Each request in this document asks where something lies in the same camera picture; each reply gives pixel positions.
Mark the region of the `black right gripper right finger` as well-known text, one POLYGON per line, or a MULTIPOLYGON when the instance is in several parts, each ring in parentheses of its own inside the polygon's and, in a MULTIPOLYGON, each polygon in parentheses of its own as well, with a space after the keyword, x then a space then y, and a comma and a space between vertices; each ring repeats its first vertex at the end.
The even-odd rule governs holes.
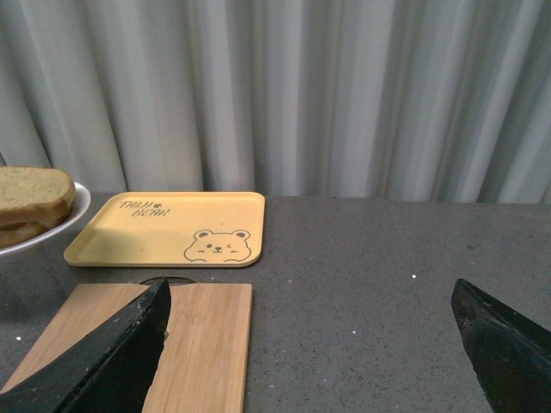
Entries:
POLYGON ((549 412, 550 332, 464 279, 451 307, 492 411, 549 412))

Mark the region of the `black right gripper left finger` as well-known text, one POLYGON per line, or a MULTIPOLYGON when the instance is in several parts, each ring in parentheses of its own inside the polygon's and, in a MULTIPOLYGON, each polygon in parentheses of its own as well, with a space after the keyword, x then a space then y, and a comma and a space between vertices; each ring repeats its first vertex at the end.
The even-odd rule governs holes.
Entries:
POLYGON ((167 280, 1 396, 3 412, 140 412, 164 350, 167 280))

